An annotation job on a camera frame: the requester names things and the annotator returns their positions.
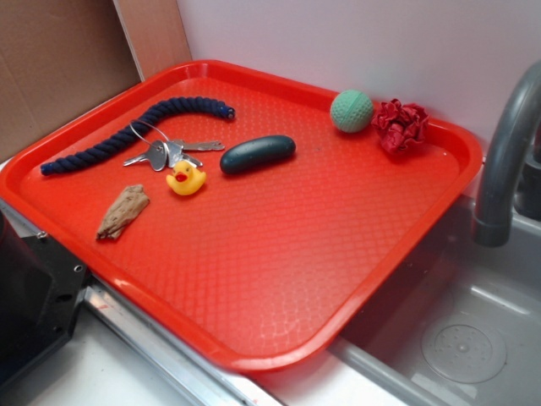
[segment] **yellow rubber duck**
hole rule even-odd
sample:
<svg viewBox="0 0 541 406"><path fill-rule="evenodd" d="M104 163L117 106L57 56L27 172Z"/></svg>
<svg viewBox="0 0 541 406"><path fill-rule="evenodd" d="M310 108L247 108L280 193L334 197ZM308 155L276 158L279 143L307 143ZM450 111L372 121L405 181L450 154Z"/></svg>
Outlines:
<svg viewBox="0 0 541 406"><path fill-rule="evenodd" d="M197 192L206 181L206 173L201 172L188 161L179 161L167 175L167 184L177 195L191 195Z"/></svg>

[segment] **sink drain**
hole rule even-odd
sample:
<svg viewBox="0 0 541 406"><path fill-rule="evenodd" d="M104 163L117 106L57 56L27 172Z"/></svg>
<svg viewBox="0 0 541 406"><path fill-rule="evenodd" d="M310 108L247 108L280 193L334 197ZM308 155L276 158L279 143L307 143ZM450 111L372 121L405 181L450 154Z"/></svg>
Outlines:
<svg viewBox="0 0 541 406"><path fill-rule="evenodd" d="M423 355L438 374L460 383L496 376L505 364L505 342L489 326L465 315L443 317L423 335Z"/></svg>

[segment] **crumpled red paper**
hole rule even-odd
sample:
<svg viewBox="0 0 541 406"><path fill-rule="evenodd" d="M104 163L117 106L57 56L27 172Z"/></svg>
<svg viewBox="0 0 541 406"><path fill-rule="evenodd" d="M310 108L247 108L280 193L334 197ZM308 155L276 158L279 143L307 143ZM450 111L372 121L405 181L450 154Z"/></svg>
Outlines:
<svg viewBox="0 0 541 406"><path fill-rule="evenodd" d="M424 141L429 115L415 103L404 106L398 99L381 103L370 122L380 136L381 146L391 154L401 154L407 144Z"/></svg>

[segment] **tray rim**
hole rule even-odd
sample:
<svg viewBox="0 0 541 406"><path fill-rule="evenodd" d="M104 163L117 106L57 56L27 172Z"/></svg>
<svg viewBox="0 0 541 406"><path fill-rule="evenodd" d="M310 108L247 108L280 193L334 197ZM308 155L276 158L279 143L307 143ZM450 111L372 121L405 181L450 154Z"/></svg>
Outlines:
<svg viewBox="0 0 541 406"><path fill-rule="evenodd" d="M308 100L308 97L310 97L310 106L319 108L320 110L328 111L330 106L329 100L332 100L332 98L338 94L336 91L322 89L317 86L307 85L295 80L282 78L273 74L263 73L254 69L248 69L222 61L199 60L189 63L180 63L179 65L164 70L145 82L137 84L120 95L113 97L111 100L106 101L98 107L95 107L79 118L76 118L74 121L62 126L56 131L53 131L42 140L39 140L35 144L22 150L20 153L14 156L14 158L11 159L5 168L0 172L0 197L5 199L7 203L18 210L23 216L27 217L37 227L46 230L48 233L58 239L77 256L83 259L89 257L89 255L92 255L92 250L86 248L85 245L81 244L77 239L71 238L70 235L64 235L65 233L62 233L61 226L55 224L46 216L42 215L39 210L31 205L29 201L26 201L16 193L17 179L21 179L21 177L24 176L23 171L19 171L19 169L22 167L33 168L37 165L37 163L41 163L44 159L47 159L45 156L40 156L39 162L37 162L36 158L34 157L34 151L36 150L41 150L43 148L56 148L56 151L62 151L65 147L73 144L74 140L67 142L64 139L64 135L69 134L69 132L74 128L78 128L81 125L88 126L89 130L92 129L92 126L97 126L96 129L100 128L101 126L98 125L98 123L101 123L101 125L104 123L103 117L107 116L107 109L110 106L125 102L128 103L126 108L130 109L133 107L133 105L129 104L130 102L140 103L142 97L148 97L153 93L158 93L168 85L177 83L179 79L183 78L186 80L193 77L211 77L213 74L224 74L224 72L228 74L234 73L240 75L249 74L251 77L254 77L259 81L256 81L256 83L260 84L269 83L269 81L271 81L273 84L276 84L276 86L266 86L265 90L269 91L273 96L280 96L291 101L292 94L296 95L297 93L301 93L302 96L295 96L293 98L294 102L305 103ZM424 236L429 231L431 225L434 224L445 213L445 211L452 205L454 200L458 198L460 193L466 188L466 186L481 168L483 154L481 146L476 141L473 134L453 123L447 123L436 118L430 119L429 126L447 129L456 135L454 142L442 139L431 140L429 137L427 137L427 142L441 146L445 150L449 151L457 159L460 172L455 178L454 182L425 212L422 217L422 221L415 223L414 227L408 230L407 233L402 236L402 240L412 241L401 244L399 249L400 252L398 253L401 256L405 256L415 247L418 242L418 239L407 239L407 236L410 233L413 233L416 236ZM101 258L95 258L94 261L96 262L96 267L105 265ZM378 267L387 266L387 262L394 263L394 260L387 256L378 265ZM390 268L390 270L385 274L383 280L381 280L380 274L376 278L375 273L377 272L371 272L367 277L366 282L363 283L363 286L355 289L350 298L348 298L347 301L329 319L329 322L325 323L322 328L320 328L305 343L299 344L296 348L282 354L273 354L268 357L246 357L238 352L235 352L234 350L231 350L230 348L228 348L228 351L224 351L224 348L220 345L219 341L213 337L209 337L208 334L204 335L203 337L199 337L199 339L203 339L199 341L197 345L194 345L189 340L187 341L191 345L194 345L203 354L209 356L215 362L234 370L250 372L282 368L305 359L307 356L314 354L318 350L326 347L336 336L337 331L339 331L339 327L344 326L352 315L358 311L362 304L368 300L370 294L367 295L366 290L370 289L367 289L366 285L380 285L388 278L388 276L392 274L393 269L394 267ZM190 328L195 328L196 330L205 332L204 329L196 326L195 323L193 323L186 316L180 317L182 320L179 320L179 315L172 314L173 311L163 303L151 295L138 290L130 284L128 286L124 286L120 293L127 299L135 302L137 306L140 306L141 303L145 304L141 306L144 311L149 308L152 308L153 310L163 310L160 313L161 316L159 322L166 326L166 328L170 325L177 325L181 321L183 324L187 325L191 323L192 326Z"/></svg>

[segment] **duck beak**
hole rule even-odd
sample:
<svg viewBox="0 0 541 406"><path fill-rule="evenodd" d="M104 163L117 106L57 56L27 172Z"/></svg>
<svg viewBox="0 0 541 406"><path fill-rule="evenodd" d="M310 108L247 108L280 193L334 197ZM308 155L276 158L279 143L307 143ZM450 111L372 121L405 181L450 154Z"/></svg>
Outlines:
<svg viewBox="0 0 541 406"><path fill-rule="evenodd" d="M177 174L175 175L175 179L177 180L177 182L183 182L183 181L185 181L187 178L188 178L188 175L186 175L185 173L182 173L182 172L177 173Z"/></svg>

